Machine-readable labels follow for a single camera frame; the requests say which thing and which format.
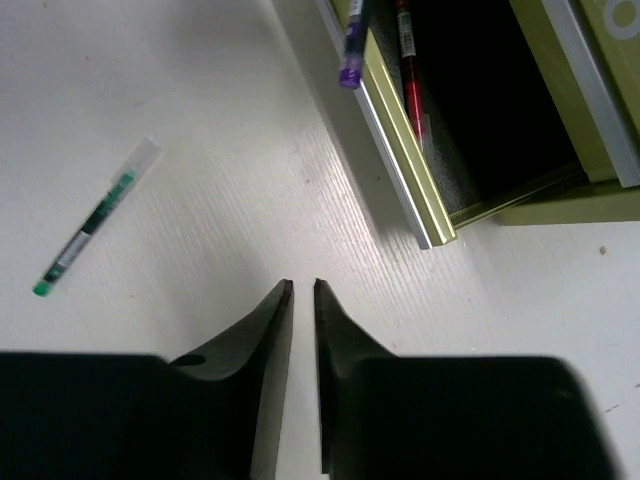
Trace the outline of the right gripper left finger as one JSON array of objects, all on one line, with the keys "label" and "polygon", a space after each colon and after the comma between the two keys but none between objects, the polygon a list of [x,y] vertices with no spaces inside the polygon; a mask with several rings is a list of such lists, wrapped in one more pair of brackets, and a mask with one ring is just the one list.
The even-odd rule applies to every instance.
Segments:
[{"label": "right gripper left finger", "polygon": [[5,352],[5,479],[272,479],[294,288],[279,282],[196,349],[153,355]]}]

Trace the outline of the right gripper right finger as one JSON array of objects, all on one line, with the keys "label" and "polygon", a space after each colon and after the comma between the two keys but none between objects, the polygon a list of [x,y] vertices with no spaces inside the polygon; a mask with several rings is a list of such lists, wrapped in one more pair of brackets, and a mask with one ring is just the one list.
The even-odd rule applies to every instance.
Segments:
[{"label": "right gripper right finger", "polygon": [[577,372],[547,356],[399,356],[314,285],[321,468],[332,479],[616,479]]}]

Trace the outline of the green gel pen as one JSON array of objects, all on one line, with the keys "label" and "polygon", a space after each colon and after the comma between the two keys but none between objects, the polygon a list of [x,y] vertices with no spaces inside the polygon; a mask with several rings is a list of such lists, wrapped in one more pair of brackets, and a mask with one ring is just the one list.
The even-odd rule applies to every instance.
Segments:
[{"label": "green gel pen", "polygon": [[161,154],[161,148],[153,140],[144,138],[141,141],[114,176],[104,197],[36,282],[32,289],[35,295],[46,297],[51,292],[95,233],[160,158]]}]

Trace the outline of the red gel pen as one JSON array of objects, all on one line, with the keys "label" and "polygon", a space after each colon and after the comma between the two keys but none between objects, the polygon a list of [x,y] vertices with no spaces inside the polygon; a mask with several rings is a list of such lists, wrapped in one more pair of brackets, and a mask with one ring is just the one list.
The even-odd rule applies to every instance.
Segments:
[{"label": "red gel pen", "polygon": [[406,112],[420,149],[424,151],[425,146],[428,144],[430,132],[428,116],[424,112],[422,92],[419,83],[410,2],[399,0],[395,2],[395,7]]}]

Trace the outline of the purple gel pen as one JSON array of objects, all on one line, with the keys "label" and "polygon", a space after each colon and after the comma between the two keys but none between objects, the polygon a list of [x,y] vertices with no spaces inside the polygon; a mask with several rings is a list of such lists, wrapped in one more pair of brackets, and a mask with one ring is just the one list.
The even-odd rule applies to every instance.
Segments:
[{"label": "purple gel pen", "polygon": [[339,85],[343,88],[357,89],[360,86],[370,18],[370,1],[351,0],[349,2],[339,72]]}]

